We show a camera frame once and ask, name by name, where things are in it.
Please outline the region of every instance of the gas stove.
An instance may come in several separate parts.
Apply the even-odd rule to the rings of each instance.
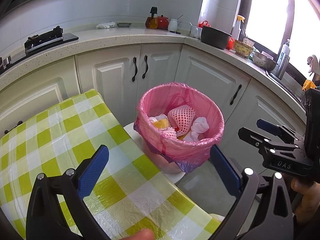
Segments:
[[[60,26],[55,27],[52,31],[47,33],[28,37],[28,40],[24,43],[24,51],[21,51],[14,56],[8,56],[4,59],[0,57],[0,75],[12,66],[28,57],[31,57],[32,55],[78,39],[79,37],[71,33],[63,33],[63,29],[60,28]]]

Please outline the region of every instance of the yellow bowl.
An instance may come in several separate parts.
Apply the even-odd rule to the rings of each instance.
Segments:
[[[236,51],[236,54],[239,54],[242,57],[249,57],[251,52],[253,52],[253,47],[238,40],[235,40],[233,43],[233,49]]]

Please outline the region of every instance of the cabinet handle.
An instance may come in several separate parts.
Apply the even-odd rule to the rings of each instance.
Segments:
[[[242,88],[242,85],[240,84],[240,85],[238,86],[238,89],[237,89],[235,95],[233,96],[233,98],[232,98],[232,100],[231,100],[231,102],[230,102],[230,105],[231,105],[231,106],[233,105],[233,101],[235,101],[235,99],[236,99],[236,97],[237,97],[237,95],[238,95],[238,92],[240,91],[241,88]]]
[[[14,128],[16,128],[18,125],[21,125],[23,123],[23,121],[19,121],[18,123],[17,123],[17,125],[15,126],[15,127],[13,127],[11,130],[13,130]],[[10,132],[11,130],[5,130],[4,131],[4,134],[7,134],[8,132]]]
[[[136,80],[136,75],[138,74],[137,57],[133,58],[133,63],[134,63],[134,66],[135,66],[135,70],[134,70],[134,76],[132,78],[132,82],[134,82]]]
[[[148,69],[149,69],[149,67],[148,67],[148,56],[147,56],[147,55],[144,56],[144,61],[146,62],[146,71],[145,71],[145,73],[142,75],[142,79],[145,79],[146,73],[148,72]]]

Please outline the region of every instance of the bright window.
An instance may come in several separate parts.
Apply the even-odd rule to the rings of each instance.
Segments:
[[[285,24],[288,0],[252,0],[246,35],[278,54]]]
[[[252,0],[246,35],[276,55],[282,40],[290,39],[289,62],[311,80],[307,59],[314,54],[320,60],[320,20],[308,0],[294,0],[294,6],[288,3],[289,0]],[[289,8],[294,17],[293,23],[286,26]]]
[[[312,54],[320,60],[320,21],[308,0],[294,0],[294,20],[290,39],[290,63],[306,78],[307,59]]]

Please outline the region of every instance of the white cabinet door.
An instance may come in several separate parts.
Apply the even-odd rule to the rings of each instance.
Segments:
[[[140,45],[125,46],[76,56],[81,92],[97,90],[122,126],[134,122],[136,117],[138,74],[135,76],[135,72],[140,48]]]
[[[21,120],[80,93],[75,58],[45,66],[0,92],[0,137]]]
[[[238,137],[238,130],[246,127],[272,141],[282,142],[257,127],[257,120],[264,119],[278,125],[286,125],[300,134],[305,132],[302,120],[274,93],[252,79],[240,102],[225,124],[219,149],[225,156],[235,158],[242,168],[250,167],[257,173],[265,170],[258,149]]]
[[[220,108],[226,122],[250,78],[225,61],[183,45],[175,81],[186,83],[211,98]],[[230,105],[239,87],[237,97]]]
[[[150,88],[174,81],[180,49],[181,45],[178,44],[141,46],[137,102]]]

